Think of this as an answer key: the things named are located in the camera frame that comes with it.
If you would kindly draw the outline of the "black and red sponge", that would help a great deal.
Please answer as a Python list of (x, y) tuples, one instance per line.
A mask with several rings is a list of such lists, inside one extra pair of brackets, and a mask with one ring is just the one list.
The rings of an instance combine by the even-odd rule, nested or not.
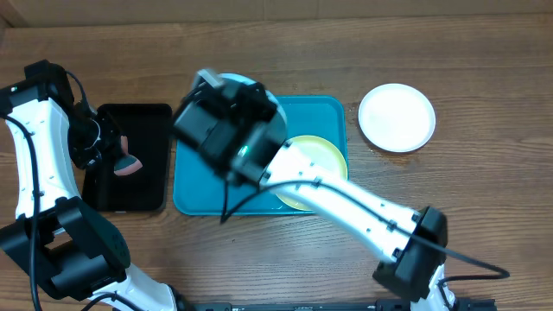
[(135, 156), (129, 153), (129, 142), (126, 136), (120, 137), (120, 146), (122, 153), (115, 161), (114, 174), (117, 176), (132, 175), (140, 170), (143, 165)]

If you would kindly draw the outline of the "light blue plate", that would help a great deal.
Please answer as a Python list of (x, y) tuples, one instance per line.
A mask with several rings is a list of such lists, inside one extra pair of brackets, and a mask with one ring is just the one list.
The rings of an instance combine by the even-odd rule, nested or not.
[[(256, 80), (251, 79), (251, 78), (246, 77), (246, 76), (241, 75), (241, 74), (237, 74), (237, 73), (220, 73), (219, 76), (222, 79), (236, 81), (236, 82), (245, 84), (247, 86), (253, 85), (253, 84), (256, 83)], [(276, 111), (283, 118), (284, 124), (287, 124), (286, 113), (285, 113), (284, 109), (282, 108), (281, 104), (278, 102), (277, 98), (268, 89), (265, 90), (265, 93), (266, 93), (269, 101), (276, 104)]]

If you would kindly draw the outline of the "yellow-green plate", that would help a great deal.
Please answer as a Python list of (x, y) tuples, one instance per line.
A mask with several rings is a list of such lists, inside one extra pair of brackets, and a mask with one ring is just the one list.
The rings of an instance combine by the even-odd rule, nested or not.
[[(311, 159), (316, 166), (328, 171), (329, 174), (335, 175), (342, 180), (348, 179), (348, 168), (346, 164), (346, 158), (342, 152), (333, 143), (320, 136), (302, 135), (295, 136), (289, 139), (292, 146), (295, 146), (304, 156)], [(307, 180), (309, 176), (303, 172), (303, 175), (299, 173), (292, 175), (291, 172), (284, 172), (283, 176), (279, 179), (275, 179), (275, 182), (282, 181), (301, 181)], [(311, 212), (311, 209), (302, 204), (300, 201), (292, 199), (292, 197), (277, 194), (279, 200), (283, 204), (290, 206), (296, 210)]]

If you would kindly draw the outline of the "pink plate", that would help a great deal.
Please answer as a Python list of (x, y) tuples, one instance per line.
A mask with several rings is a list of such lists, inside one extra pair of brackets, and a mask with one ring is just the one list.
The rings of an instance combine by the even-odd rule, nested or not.
[(420, 149), (435, 132), (436, 116), (429, 99), (412, 86), (377, 86), (361, 100), (359, 127), (375, 146), (392, 153)]

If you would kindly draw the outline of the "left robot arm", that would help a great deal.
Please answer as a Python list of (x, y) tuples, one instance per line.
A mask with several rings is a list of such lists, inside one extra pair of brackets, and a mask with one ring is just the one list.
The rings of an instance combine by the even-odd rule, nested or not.
[(138, 171), (140, 161), (113, 118), (75, 98), (76, 77), (48, 60), (27, 65), (1, 91), (1, 117), (14, 140), (19, 180), (15, 221), (2, 250), (29, 276), (32, 295), (103, 302), (115, 310), (186, 310), (186, 299), (130, 260), (118, 228), (81, 198), (76, 168)]

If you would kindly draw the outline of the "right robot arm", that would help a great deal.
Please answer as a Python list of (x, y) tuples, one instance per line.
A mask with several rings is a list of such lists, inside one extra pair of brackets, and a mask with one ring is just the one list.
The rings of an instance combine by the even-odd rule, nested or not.
[(448, 229), (435, 208), (395, 204), (342, 179), (288, 137), (277, 98), (255, 80), (200, 71), (175, 112), (174, 202), (228, 220), (247, 203), (272, 213), (296, 200), (356, 237), (379, 260), (374, 279), (414, 310), (451, 310), (444, 276)]

